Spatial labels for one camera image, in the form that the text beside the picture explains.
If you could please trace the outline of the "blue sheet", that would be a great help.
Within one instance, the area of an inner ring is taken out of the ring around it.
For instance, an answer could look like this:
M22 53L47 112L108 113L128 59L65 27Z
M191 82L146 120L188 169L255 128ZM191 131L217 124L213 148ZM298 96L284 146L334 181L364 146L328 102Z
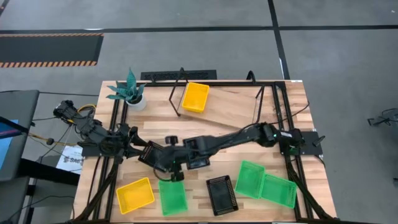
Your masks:
M20 133L21 132L18 129L14 129L7 124L0 122L0 169L4 164L12 138Z

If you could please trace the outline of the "white printed paper sheet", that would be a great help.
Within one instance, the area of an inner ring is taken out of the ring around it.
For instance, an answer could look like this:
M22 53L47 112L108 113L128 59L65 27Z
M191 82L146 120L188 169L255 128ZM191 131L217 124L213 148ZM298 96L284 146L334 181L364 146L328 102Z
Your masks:
M56 168L80 175L84 158L80 146L65 146Z

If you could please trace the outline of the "green plastic basket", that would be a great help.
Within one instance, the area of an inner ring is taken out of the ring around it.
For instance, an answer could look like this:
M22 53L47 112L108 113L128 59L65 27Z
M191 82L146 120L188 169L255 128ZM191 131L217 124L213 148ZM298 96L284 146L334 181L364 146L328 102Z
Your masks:
M235 191L247 197L259 199L265 170L262 165L243 160L239 168Z
M160 181L159 194L163 216L175 215L188 210L185 186L182 181Z
M261 199L295 208L297 185L295 182L271 174L264 174Z

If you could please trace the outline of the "wooden shelf with black frame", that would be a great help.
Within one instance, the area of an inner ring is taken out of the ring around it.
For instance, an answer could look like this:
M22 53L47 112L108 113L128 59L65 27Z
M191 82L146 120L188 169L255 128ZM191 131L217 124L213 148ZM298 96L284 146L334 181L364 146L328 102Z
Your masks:
M267 87L276 82L258 82L253 72L247 82L199 82L177 78L169 95L176 115L240 128L260 122Z

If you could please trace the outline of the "black mat orange striped edges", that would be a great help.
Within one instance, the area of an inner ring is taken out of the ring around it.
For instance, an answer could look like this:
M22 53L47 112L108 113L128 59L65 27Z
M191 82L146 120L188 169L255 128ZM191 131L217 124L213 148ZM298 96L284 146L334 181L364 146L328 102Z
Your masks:
M99 33L0 34L0 68L95 66L103 39Z

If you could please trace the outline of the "black chair base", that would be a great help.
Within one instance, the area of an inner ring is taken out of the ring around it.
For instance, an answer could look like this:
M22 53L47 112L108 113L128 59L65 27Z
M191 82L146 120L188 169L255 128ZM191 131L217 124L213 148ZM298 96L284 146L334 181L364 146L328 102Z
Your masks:
M379 124L391 124L398 125L398 108L390 108L381 112L381 114L375 118L369 118L368 124L370 126L378 126Z

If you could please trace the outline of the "black floor grate strip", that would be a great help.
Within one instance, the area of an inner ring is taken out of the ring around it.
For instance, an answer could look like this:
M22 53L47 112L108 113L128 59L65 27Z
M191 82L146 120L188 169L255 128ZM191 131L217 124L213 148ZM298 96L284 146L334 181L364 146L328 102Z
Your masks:
M176 80L187 77L189 80L217 80L216 70L186 70L186 75L180 75L179 71L142 72L141 80L161 81Z

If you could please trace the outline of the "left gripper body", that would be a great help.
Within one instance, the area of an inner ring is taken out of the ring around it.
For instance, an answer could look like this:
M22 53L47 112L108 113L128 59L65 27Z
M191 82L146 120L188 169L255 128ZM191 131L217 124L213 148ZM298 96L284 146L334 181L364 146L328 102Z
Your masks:
M113 150L114 154L119 157L122 157L124 155L124 151L129 140L129 130L130 127L128 124L119 123L118 129L114 133Z

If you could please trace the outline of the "grey desk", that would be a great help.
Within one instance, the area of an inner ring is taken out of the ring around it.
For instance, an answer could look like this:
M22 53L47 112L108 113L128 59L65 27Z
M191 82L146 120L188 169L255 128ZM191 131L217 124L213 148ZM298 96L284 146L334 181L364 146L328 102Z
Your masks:
M2 92L0 93L0 116L9 120L17 119L19 125L29 129L38 97L38 90ZM0 182L17 176L26 141L27 134L25 133L12 138L4 164L0 169Z

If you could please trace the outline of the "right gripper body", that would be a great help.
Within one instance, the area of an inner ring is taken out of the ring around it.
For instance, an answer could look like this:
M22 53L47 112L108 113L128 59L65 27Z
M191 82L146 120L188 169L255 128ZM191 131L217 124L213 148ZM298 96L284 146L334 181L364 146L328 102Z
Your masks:
M178 182L184 180L181 164L185 162L187 151L183 146L177 146L177 136L166 136L164 148L163 165L170 173L170 181Z

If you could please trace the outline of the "black aluminium table frame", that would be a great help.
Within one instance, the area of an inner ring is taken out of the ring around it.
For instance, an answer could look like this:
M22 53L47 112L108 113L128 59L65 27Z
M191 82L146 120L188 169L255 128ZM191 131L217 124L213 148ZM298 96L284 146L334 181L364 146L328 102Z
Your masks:
M227 110L236 109L238 103L244 104L241 110L242 116L237 122L239 128L254 121L256 113L261 115L261 121L273 123L277 118L284 118L288 112L291 112L294 117L290 121L284 121L284 128L314 130L307 96L301 81L208 80L207 84L212 90L234 95L232 101L222 105L221 117L223 119L228 118ZM127 122L138 128L142 139L158 144L163 144L165 137L169 135L185 139L202 134L219 136L233 130L232 127L223 124L177 115L175 109L184 92L184 81L147 82L144 88L147 105L142 111L130 110L125 104L110 100L108 95L111 94L112 86L112 81L104 81L101 84L96 105L95 118L100 120L106 128L114 123ZM263 165L271 174L287 177L285 159L278 146L265 148L256 143L247 143L224 149L211 158L210 166L185 171L184 186L188 210L165 217L159 200L158 178L149 166L136 158L130 158L119 166L115 183L105 191L92 213L92 218L107 218L112 223L125 224L289 222L294 220L294 209L244 195L237 196L239 206L237 212L214 216L205 182L222 175L228 175L235 180L242 160ZM135 211L122 214L115 190L144 177L149 179L152 190L155 192L155 201Z

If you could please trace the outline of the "snake plant in white pot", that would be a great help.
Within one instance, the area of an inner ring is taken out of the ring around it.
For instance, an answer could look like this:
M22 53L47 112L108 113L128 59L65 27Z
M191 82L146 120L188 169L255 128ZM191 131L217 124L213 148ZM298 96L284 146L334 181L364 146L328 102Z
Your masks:
M121 83L116 81L116 86L108 85L108 88L114 91L113 95L108 95L107 98L111 100L123 100L135 111L142 111L146 107L146 99L144 96L145 83L137 85L137 80L129 68L126 82Z

